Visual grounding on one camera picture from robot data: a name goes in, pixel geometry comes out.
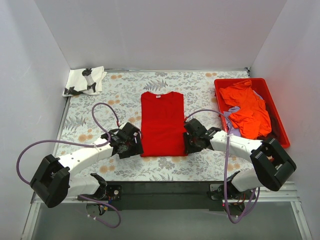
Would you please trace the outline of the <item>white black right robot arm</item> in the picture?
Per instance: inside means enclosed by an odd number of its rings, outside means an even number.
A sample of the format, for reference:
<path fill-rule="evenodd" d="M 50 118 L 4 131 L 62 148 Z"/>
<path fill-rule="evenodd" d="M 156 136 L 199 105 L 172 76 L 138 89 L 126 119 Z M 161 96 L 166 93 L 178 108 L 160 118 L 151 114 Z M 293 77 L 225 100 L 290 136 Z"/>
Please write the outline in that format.
<path fill-rule="evenodd" d="M 252 163 L 252 169 L 239 170 L 226 178 L 228 199 L 237 199 L 244 192 L 260 187 L 277 192 L 297 169 L 295 162 L 275 138 L 252 140 L 215 127 L 200 132 L 185 132 L 183 138 L 187 154 L 208 149 Z"/>

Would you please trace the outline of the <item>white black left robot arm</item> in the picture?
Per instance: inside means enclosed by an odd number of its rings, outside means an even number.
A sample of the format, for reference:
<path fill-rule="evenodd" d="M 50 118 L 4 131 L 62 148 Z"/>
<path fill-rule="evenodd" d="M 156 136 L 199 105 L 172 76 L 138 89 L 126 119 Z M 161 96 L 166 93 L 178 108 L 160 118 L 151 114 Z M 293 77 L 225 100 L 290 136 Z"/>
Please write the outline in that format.
<path fill-rule="evenodd" d="M 69 197 L 79 198 L 80 195 L 103 200 L 107 197 L 107 181 L 97 173 L 86 176 L 76 176 L 82 170 L 103 159 L 118 155 L 119 158 L 129 158 L 143 153 L 141 137 L 134 136 L 123 141 L 116 135 L 103 134 L 89 147 L 82 147 L 67 155 L 43 158 L 29 185 L 48 208 L 59 205 Z"/>

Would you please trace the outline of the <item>red t shirt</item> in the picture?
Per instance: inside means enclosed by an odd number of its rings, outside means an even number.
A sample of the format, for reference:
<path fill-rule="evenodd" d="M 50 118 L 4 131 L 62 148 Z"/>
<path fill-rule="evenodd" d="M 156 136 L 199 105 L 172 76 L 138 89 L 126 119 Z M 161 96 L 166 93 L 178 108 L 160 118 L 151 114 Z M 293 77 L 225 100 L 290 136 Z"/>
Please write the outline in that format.
<path fill-rule="evenodd" d="M 184 157 L 184 95 L 141 95 L 142 157 Z"/>

